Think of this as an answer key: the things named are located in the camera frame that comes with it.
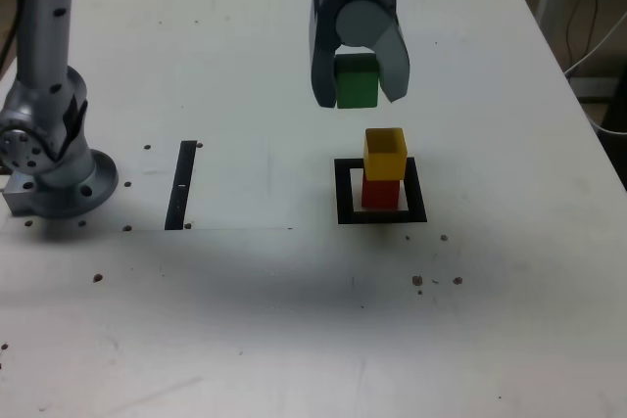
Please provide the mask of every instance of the table surface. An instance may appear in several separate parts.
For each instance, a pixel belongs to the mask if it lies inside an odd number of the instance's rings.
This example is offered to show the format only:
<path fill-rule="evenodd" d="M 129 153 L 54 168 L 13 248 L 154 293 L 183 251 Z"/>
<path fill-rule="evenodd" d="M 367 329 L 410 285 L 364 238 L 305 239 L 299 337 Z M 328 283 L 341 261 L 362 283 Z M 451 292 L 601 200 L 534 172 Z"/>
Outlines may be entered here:
<path fill-rule="evenodd" d="M 357 111 L 315 103 L 309 10 L 73 0 L 88 140 L 132 186 L 2 205 L 0 416 L 625 416 L 627 197 L 524 0 L 399 0 L 410 92 Z M 333 159 L 392 126 L 429 221 L 338 226 Z"/>

